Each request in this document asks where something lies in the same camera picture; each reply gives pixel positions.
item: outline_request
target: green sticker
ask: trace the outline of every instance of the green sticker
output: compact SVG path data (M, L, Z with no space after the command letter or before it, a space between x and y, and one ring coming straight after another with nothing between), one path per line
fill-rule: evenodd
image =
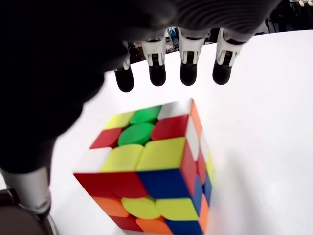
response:
M154 126L150 123L140 123L128 127L118 138L118 145L141 144L145 145L150 140Z
M162 105L137 110L133 115L130 124L134 125L143 122L155 123L161 108Z

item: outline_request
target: white backdrop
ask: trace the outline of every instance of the white backdrop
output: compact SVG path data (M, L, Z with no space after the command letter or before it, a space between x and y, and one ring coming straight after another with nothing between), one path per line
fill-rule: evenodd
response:
M217 169L213 234L313 234L312 42L313 30L255 36L224 86L212 79L216 44L202 48L191 87L180 82L178 52L165 57L162 87L151 84L146 61L132 65L130 93L107 73L103 89L55 147L51 214L60 234L124 234L72 170L114 113L186 97L196 101Z

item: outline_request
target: orange sticker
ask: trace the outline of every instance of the orange sticker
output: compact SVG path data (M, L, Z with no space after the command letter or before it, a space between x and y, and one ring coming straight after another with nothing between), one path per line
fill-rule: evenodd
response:
M105 197L92 197L95 202L101 207L104 212L109 216L128 217L129 213L123 207L119 199L105 198Z
M154 234L173 234L165 223L165 219L160 217L158 219L136 219L137 224L146 233Z
M206 231L208 218L209 218L209 206L207 204L205 195L203 194L202 201L201 201L200 217L199 217L199 224L203 233L205 233Z
M197 111L196 104L195 104L194 100L192 100L192 103L191 103L190 116L191 116L192 121L194 123L195 129L196 129L196 132L197 132L197 136L198 136L198 140L200 141L201 140L201 129L202 129L202 126L201 126L199 114L198 114L198 111Z

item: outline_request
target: rubik's cube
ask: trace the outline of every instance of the rubik's cube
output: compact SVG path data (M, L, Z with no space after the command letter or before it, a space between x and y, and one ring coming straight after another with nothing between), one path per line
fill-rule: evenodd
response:
M122 229L206 231L214 168L192 99L113 116L74 176Z

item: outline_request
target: black fingertip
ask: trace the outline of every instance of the black fingertip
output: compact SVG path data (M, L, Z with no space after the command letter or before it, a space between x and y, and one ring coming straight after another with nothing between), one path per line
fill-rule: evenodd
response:
M125 70L123 67L119 68L115 72L115 77L117 85L123 92L130 92L134 88L134 77L132 68L129 67L128 70Z
M165 83L166 72L165 65L153 65L149 66L150 80L153 85L159 87Z
M229 81L231 67L228 65L219 65L216 61L213 68L213 80L218 85L224 85Z
M197 79L197 64L180 64L180 80L185 86L191 86Z

